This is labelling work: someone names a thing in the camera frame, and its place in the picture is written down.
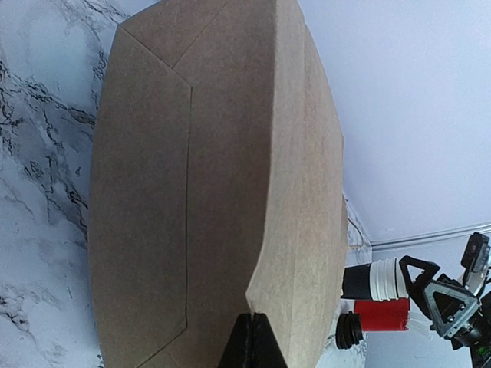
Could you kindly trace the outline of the brown paper bag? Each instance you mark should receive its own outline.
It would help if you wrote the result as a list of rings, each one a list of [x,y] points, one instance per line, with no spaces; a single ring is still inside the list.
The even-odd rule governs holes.
[[[121,23],[88,250],[108,367],[216,367],[240,314],[315,366],[347,252],[344,138],[296,1],[160,1]]]

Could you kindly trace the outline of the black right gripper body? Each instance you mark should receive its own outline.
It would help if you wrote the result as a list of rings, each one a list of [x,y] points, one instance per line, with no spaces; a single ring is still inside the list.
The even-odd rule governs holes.
[[[467,287],[441,276],[429,281],[423,301],[433,330],[450,341],[453,349],[474,351],[490,345],[490,313]]]

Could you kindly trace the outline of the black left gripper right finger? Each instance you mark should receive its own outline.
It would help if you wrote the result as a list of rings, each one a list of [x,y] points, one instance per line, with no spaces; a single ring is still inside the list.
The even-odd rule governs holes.
[[[254,314],[252,327],[252,366],[287,368],[267,315]]]

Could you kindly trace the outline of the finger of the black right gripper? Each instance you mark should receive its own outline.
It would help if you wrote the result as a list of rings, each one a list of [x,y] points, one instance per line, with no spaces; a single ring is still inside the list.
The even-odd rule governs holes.
[[[399,265],[409,297],[418,307],[426,307],[424,289],[440,270],[440,266],[409,255],[403,256],[399,260]]]

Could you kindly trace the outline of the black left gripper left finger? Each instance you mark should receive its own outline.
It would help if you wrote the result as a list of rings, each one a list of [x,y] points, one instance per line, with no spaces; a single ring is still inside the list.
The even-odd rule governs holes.
[[[251,314],[240,314],[220,358],[218,368],[252,368],[253,319]]]

